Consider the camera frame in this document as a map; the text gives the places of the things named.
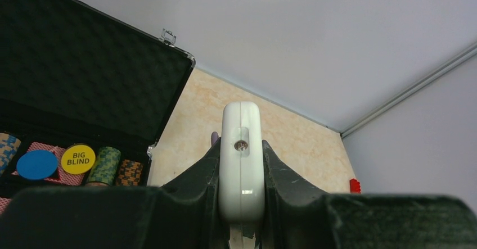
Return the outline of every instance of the red object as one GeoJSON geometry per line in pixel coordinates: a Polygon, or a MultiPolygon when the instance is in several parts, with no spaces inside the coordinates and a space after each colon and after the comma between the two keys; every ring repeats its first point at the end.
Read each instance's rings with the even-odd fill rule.
{"type": "Polygon", "coordinates": [[[361,183],[357,179],[349,180],[349,191],[351,193],[361,194],[361,183]]]}
{"type": "Polygon", "coordinates": [[[2,214],[3,210],[5,210],[10,201],[11,199],[9,198],[0,197],[0,214],[2,214]]]}

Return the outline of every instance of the screw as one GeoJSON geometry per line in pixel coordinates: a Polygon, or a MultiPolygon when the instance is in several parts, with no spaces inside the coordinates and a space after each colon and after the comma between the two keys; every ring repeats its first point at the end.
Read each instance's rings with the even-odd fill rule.
{"type": "Polygon", "coordinates": [[[249,147],[249,145],[245,141],[237,141],[234,147],[237,151],[243,152],[249,147]]]}

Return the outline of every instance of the white plastic housing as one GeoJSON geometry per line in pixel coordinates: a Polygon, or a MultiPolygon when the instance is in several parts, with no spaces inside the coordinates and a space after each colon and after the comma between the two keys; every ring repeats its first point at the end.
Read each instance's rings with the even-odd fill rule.
{"type": "Polygon", "coordinates": [[[222,118],[220,142],[219,211],[228,223],[252,223],[264,214],[260,112],[253,102],[229,103],[222,118]],[[237,142],[247,148],[237,150],[237,142]]]}

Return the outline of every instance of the open case lid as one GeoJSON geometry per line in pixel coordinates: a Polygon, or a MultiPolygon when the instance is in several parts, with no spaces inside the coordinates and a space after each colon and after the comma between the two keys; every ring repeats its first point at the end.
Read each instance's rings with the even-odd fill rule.
{"type": "Polygon", "coordinates": [[[0,126],[135,149],[159,140],[194,68],[189,53],[76,0],[0,1],[0,126]]]}

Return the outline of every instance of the marble tile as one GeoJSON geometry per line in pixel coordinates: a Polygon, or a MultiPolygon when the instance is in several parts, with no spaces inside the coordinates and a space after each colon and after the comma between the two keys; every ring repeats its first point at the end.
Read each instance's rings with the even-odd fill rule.
{"type": "Polygon", "coordinates": [[[152,151],[151,185],[167,183],[205,155],[232,101],[259,106],[262,137],[289,167],[323,190],[349,192],[349,179],[355,176],[338,133],[198,69],[152,151]]]}

